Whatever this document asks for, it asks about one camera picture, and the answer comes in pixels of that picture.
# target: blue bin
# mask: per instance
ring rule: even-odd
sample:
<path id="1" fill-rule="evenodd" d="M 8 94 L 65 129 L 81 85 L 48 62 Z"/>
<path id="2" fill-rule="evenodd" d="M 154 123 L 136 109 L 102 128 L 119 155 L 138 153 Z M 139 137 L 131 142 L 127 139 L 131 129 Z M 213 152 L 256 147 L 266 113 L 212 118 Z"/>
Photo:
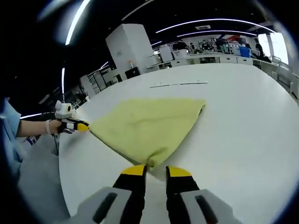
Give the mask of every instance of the blue bin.
<path id="1" fill-rule="evenodd" d="M 250 57 L 250 49 L 246 47 L 239 47 L 240 48 L 240 54 L 242 57 Z"/>

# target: yellow cloth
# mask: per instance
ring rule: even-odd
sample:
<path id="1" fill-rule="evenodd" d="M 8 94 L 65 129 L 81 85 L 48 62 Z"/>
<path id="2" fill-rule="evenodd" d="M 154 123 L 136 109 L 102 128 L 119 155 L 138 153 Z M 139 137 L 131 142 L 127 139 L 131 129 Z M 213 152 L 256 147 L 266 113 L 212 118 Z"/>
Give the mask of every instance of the yellow cloth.
<path id="1" fill-rule="evenodd" d="M 151 167 L 159 165 L 191 130 L 202 99 L 129 99 L 89 125 L 113 150 Z"/>

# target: person's arm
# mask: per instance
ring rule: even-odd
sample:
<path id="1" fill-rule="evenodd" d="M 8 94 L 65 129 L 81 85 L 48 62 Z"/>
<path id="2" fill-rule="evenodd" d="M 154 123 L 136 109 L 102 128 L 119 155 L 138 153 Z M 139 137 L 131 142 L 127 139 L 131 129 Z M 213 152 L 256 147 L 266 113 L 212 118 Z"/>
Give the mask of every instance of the person's arm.
<path id="1" fill-rule="evenodd" d="M 51 133 L 57 133 L 61 121 L 52 120 L 49 122 Z M 46 134 L 46 121 L 27 121 L 21 120 L 18 126 L 17 137 L 38 136 Z"/>

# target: round table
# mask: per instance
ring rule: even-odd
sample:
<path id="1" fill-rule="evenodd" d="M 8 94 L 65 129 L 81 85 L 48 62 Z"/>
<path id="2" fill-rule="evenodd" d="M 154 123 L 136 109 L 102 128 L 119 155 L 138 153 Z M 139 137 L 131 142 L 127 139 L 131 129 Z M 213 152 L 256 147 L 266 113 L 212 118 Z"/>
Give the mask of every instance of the round table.
<path id="1" fill-rule="evenodd" d="M 208 84 L 150 88 L 198 80 Z M 169 223 L 166 165 L 191 172 L 200 189 L 210 190 L 232 206 L 245 224 L 272 223 L 288 204 L 299 179 L 299 107 L 258 68 L 216 63 L 143 74 L 97 94 L 77 109 L 78 118 L 93 122 L 128 98 L 203 98 L 207 102 L 180 146 L 147 174 L 142 224 Z M 70 215 L 90 195 L 112 186 L 130 166 L 89 132 L 62 134 L 59 172 Z"/>

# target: wrist strap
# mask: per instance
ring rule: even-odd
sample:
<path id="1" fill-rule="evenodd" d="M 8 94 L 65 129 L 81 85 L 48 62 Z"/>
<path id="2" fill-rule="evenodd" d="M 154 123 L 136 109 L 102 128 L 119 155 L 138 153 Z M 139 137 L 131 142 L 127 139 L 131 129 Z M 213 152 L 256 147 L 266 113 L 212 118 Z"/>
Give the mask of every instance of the wrist strap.
<path id="1" fill-rule="evenodd" d="M 47 121 L 46 121 L 46 132 L 47 132 L 48 134 L 51 134 L 51 130 L 50 130 L 50 120 L 47 120 Z"/>

